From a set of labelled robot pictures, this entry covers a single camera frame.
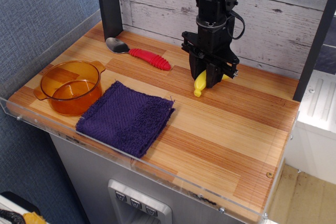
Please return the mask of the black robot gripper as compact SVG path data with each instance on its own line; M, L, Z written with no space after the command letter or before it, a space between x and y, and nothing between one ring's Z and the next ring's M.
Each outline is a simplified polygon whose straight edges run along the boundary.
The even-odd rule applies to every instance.
M234 24L229 20L218 30L199 27L197 33L182 33L182 49L189 53L191 75L195 80L206 70L207 88L221 82L223 74L230 78L238 75L239 59L230 48Z

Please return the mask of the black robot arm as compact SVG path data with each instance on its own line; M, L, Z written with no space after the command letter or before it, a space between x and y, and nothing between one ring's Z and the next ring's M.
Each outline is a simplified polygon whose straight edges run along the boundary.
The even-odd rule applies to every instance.
M205 72L207 88L221 82L223 75L237 76L239 59L230 48L235 20L241 18L233 11L236 5L237 0L196 0L198 31L182 33L191 75L196 79Z

